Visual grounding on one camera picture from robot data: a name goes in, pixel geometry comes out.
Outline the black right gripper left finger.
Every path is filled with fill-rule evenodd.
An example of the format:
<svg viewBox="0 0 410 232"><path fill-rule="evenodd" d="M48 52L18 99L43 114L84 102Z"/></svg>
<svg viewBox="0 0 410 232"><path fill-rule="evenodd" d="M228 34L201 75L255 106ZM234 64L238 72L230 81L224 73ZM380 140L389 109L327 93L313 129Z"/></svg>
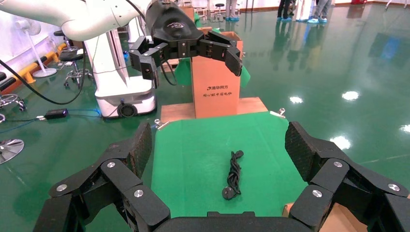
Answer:
<svg viewBox="0 0 410 232"><path fill-rule="evenodd" d="M83 232L109 205L132 231L156 230L171 212L141 179L151 152L151 126L142 123L133 137L110 144L94 164L55 184L34 230Z"/></svg>

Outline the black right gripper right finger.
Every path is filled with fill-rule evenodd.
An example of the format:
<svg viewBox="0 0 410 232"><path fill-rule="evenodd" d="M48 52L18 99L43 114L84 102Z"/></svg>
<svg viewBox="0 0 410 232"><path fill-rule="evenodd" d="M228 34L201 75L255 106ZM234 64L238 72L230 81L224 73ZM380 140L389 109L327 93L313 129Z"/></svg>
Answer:
<svg viewBox="0 0 410 232"><path fill-rule="evenodd" d="M307 183L290 218L317 232L339 204L369 232L409 231L409 191L400 183L357 164L335 143L309 135L296 121L286 130L285 149Z"/></svg>

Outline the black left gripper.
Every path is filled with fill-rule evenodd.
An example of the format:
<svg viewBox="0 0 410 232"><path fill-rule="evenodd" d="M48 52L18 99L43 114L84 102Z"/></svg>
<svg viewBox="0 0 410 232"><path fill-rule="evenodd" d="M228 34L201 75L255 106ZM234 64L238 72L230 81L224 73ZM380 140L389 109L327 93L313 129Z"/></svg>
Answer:
<svg viewBox="0 0 410 232"><path fill-rule="evenodd" d="M144 80L159 86L158 68L168 59L202 56L223 61L235 76L242 72L241 51L237 41L213 30L198 30L176 3L153 0L145 14L153 41L140 36L129 50L131 66Z"/></svg>

